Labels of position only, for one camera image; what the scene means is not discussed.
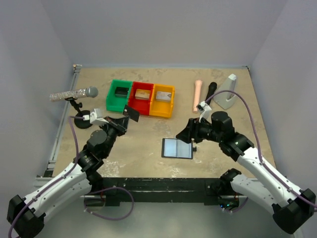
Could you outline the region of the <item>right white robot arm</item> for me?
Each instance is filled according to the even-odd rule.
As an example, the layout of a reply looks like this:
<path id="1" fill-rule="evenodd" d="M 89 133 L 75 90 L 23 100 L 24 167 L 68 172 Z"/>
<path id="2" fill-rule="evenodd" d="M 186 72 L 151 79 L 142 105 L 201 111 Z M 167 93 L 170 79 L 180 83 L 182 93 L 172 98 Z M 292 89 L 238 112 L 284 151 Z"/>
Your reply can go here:
<path id="1" fill-rule="evenodd" d="M 301 189 L 273 167 L 246 136 L 235 131 L 226 112 L 213 113 L 211 121 L 189 119 L 176 138 L 185 143 L 217 142 L 225 155 L 250 171 L 260 183 L 256 185 L 237 172 L 221 181 L 221 190 L 225 194 L 240 193 L 262 206 L 284 232 L 294 234 L 315 213 L 315 193 L 309 188 Z"/>

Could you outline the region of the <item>yellow plastic bin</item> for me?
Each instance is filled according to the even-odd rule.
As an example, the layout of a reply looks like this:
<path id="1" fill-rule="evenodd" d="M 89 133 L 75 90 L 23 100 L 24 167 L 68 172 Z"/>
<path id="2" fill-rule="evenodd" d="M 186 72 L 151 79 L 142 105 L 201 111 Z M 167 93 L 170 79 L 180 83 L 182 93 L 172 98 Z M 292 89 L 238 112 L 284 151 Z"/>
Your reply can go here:
<path id="1" fill-rule="evenodd" d="M 164 92 L 170 95 L 169 99 L 158 99 L 157 93 Z M 149 115 L 161 118 L 171 118 L 173 112 L 173 102 L 175 87 L 170 85 L 154 84 L 150 101 Z"/>

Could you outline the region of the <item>green plastic bin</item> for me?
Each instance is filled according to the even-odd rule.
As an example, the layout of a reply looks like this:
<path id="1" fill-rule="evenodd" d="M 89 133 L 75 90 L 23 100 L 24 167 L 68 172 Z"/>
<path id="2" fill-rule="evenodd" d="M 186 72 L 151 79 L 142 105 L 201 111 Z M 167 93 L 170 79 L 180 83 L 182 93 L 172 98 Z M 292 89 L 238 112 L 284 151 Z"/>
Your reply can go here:
<path id="1" fill-rule="evenodd" d="M 106 109 L 111 112 L 122 113 L 128 103 L 132 81 L 112 80 L 106 97 Z"/>

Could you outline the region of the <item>black leather card holder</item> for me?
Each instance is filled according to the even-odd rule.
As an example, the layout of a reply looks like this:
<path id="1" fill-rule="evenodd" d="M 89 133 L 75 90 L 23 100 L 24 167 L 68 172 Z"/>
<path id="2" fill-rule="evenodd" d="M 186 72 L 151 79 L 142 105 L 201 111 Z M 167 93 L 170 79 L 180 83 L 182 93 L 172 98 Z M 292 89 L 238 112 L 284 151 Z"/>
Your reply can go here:
<path id="1" fill-rule="evenodd" d="M 163 138 L 161 156 L 163 158 L 193 159 L 197 147 L 176 138 Z"/>

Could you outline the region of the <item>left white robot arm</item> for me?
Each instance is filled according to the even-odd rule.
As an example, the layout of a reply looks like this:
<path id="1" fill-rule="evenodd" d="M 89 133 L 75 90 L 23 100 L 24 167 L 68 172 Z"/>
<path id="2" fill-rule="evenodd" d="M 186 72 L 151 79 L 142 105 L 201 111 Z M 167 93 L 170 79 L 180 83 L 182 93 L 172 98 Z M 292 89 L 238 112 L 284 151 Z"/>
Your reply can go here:
<path id="1" fill-rule="evenodd" d="M 30 194 L 10 199 L 8 237 L 16 232 L 20 238 L 34 238 L 63 206 L 82 195 L 101 192 L 103 182 L 98 169 L 116 139 L 127 132 L 129 117 L 105 117 L 92 122 L 100 128 L 91 134 L 81 151 L 76 151 L 74 160 L 61 173 Z"/>

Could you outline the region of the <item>red plastic bin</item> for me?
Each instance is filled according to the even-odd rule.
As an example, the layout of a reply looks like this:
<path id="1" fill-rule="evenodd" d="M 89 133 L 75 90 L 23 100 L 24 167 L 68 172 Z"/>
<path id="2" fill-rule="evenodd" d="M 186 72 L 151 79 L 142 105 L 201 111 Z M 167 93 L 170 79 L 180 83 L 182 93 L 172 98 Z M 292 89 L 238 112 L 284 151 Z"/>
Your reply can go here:
<path id="1" fill-rule="evenodd" d="M 134 81 L 132 84 L 128 106 L 137 110 L 141 115 L 150 115 L 151 96 L 154 84 Z"/>

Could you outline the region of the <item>grey credit card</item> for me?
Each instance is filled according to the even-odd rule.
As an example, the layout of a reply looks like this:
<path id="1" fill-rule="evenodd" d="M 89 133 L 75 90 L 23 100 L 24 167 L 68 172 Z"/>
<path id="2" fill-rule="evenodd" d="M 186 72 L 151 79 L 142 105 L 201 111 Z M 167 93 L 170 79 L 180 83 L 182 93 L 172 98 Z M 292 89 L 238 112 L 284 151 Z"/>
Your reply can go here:
<path id="1" fill-rule="evenodd" d="M 140 113 L 133 109 L 132 107 L 128 106 L 128 105 L 125 105 L 124 106 L 124 109 L 123 109 L 123 113 L 122 113 L 124 116 L 127 116 L 129 117 L 131 120 L 135 121 L 135 122 L 138 122 L 139 121 L 139 116 L 140 116 Z"/>

